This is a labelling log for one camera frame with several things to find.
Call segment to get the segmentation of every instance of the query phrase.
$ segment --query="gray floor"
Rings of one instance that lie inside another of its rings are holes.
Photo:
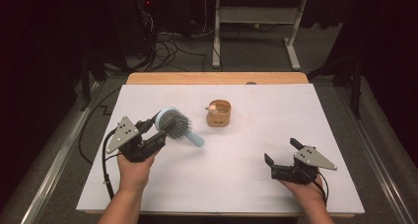
[[[290,33],[289,27],[277,27],[272,31],[260,33],[248,29],[238,30],[224,26],[221,35],[222,70],[233,71],[292,71],[282,39]],[[295,49],[302,66],[308,73],[322,66],[332,48],[340,27],[322,30],[319,27],[300,29],[295,41]],[[161,36],[160,40],[170,39]],[[211,37],[178,37],[176,45],[192,55],[178,51],[172,65],[158,71],[220,71],[213,69]],[[160,56],[167,55],[166,49],[159,50]],[[321,76],[312,80],[318,93],[325,115],[346,161],[358,193],[365,206],[366,213],[350,219],[335,218],[336,223],[414,223],[418,220],[418,172],[388,125],[383,112],[374,100],[373,93],[362,82],[361,116],[355,119],[349,110],[349,87],[334,88],[330,76]],[[98,105],[109,93],[126,81],[125,75],[109,74],[105,83],[94,90],[96,95],[90,110]],[[84,128],[81,137],[82,148],[86,156],[93,159],[105,132],[109,120],[108,112],[117,99],[115,92],[106,98],[94,111]],[[57,127],[48,143],[34,162],[31,170],[13,194],[10,202],[0,215],[0,223],[21,223],[30,209],[39,186],[44,181],[51,164],[63,144],[72,141],[71,132],[81,128],[78,118],[85,115],[80,112],[82,97],[74,105],[61,125]],[[68,160],[59,180],[52,184],[51,191],[45,197],[35,222],[37,223],[96,223],[99,215],[78,212],[75,207],[91,165],[82,159],[78,152],[78,140],[71,146]],[[210,223],[193,219],[171,219],[171,223]],[[253,220],[253,223],[277,223],[276,220]]]

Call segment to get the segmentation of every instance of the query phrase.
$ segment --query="forearm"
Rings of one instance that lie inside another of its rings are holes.
[[[110,201],[99,223],[136,224],[141,210],[142,193],[143,190],[119,190]]]
[[[333,224],[325,204],[322,202],[308,203],[302,206],[310,224]]]

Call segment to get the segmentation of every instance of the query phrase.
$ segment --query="human hand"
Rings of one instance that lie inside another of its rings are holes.
[[[322,187],[322,179],[318,175],[315,181]],[[288,188],[294,198],[301,204],[303,208],[310,205],[311,203],[323,202],[322,192],[314,183],[309,183],[307,185],[299,185],[291,182],[279,181],[283,186]]]
[[[119,190],[130,192],[143,191],[148,183],[151,166],[157,154],[158,152],[141,163],[131,163],[123,155],[117,156],[117,164],[120,171]]]
[[[322,179],[319,175],[315,181],[322,187]],[[310,223],[333,223],[326,211],[322,191],[314,183],[299,185],[285,181],[279,182],[292,192],[293,197],[298,201],[310,219]]]

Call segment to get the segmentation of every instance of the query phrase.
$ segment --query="white table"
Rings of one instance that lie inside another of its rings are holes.
[[[216,99],[232,104],[227,127],[206,124],[205,108]],[[279,165],[293,164],[297,150],[289,143],[291,137],[316,147],[338,167],[338,171],[321,170],[329,183],[330,214],[364,213],[313,85],[126,85],[119,94],[105,134],[124,115],[136,122],[150,118],[165,107],[175,107],[187,115],[193,121],[193,132],[201,135],[206,143],[199,148],[189,141],[167,139],[152,167],[143,196],[143,213],[301,215],[302,210],[291,193],[270,178],[270,168],[263,156],[267,153]],[[144,138],[156,132],[153,127]],[[109,203],[103,185],[101,153],[102,148],[85,184],[78,210],[100,212]],[[107,162],[107,170],[117,190],[119,173],[115,159]]]

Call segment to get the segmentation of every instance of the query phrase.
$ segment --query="black cable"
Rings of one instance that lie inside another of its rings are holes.
[[[113,187],[111,186],[110,177],[108,176],[108,173],[107,173],[107,168],[105,166],[105,161],[106,161],[106,158],[105,158],[105,148],[107,146],[108,140],[113,136],[113,134],[115,132],[116,132],[116,128],[114,130],[112,130],[105,137],[105,139],[104,139],[104,145],[102,147],[102,168],[103,168],[103,171],[104,171],[104,184],[105,184],[105,186],[107,188],[107,192],[108,192],[108,195],[109,195],[110,199],[113,199],[114,192],[113,192]]]
[[[221,68],[221,72],[224,72],[224,65],[222,64],[222,59],[221,59],[221,55],[219,55],[218,50],[216,50],[215,46],[212,46],[213,50],[215,51],[215,53],[218,55],[219,57],[219,66]]]
[[[86,119],[86,122],[83,124],[83,127],[82,127],[82,129],[81,129],[81,132],[80,132],[80,138],[79,138],[79,142],[78,142],[78,148],[79,148],[79,152],[80,152],[80,155],[82,156],[82,158],[84,159],[84,160],[86,160],[86,162],[88,162],[88,163],[90,163],[90,165],[93,165],[93,162],[89,159],[89,158],[87,158],[87,156],[83,153],[83,150],[82,150],[82,147],[81,147],[81,141],[82,141],[82,139],[83,139],[83,134],[84,134],[84,131],[86,130],[86,126],[87,126],[87,124],[89,123],[89,121],[90,121],[90,118],[92,117],[92,115],[93,115],[93,113],[95,113],[95,111],[98,109],[98,107],[99,106],[101,106],[102,105],[102,103],[106,100],[106,99],[108,99],[112,94],[114,94],[115,92],[117,92],[117,91],[119,91],[120,90],[120,87],[119,88],[117,88],[117,89],[115,89],[115,90],[113,90],[112,92],[110,92],[108,95],[106,95],[99,103],[98,103],[98,105],[97,106],[95,106],[95,108],[92,110],[92,112],[89,114],[89,116],[87,117],[87,119]]]
[[[111,155],[110,157],[108,157],[108,158],[106,158],[105,159],[105,161],[107,162],[107,160],[109,160],[110,158],[114,158],[114,157],[117,157],[117,156],[119,156],[119,155],[121,155],[122,153],[117,153],[117,154],[115,154],[115,155]]]
[[[325,185],[326,185],[326,198],[325,198],[325,201],[328,202],[328,197],[329,197],[328,182],[326,181],[326,178],[323,176],[322,173],[319,173],[319,175],[322,177],[323,181],[325,182]]]
[[[320,190],[320,192],[322,192],[322,199],[323,199],[323,202],[325,203],[325,206],[326,206],[326,203],[327,203],[327,200],[328,200],[328,197],[327,197],[327,195],[325,194],[325,191],[323,190],[323,187],[320,185],[320,184],[318,184],[317,183],[317,181],[315,180],[315,179],[312,179],[311,177],[310,177],[310,175],[308,175],[304,170],[302,170],[302,169],[299,169],[299,168],[297,168],[298,169],[298,171],[300,171],[300,172],[302,172],[305,176],[307,176],[309,179],[311,179],[311,182],[317,187],[317,188],[319,188],[319,190]]]

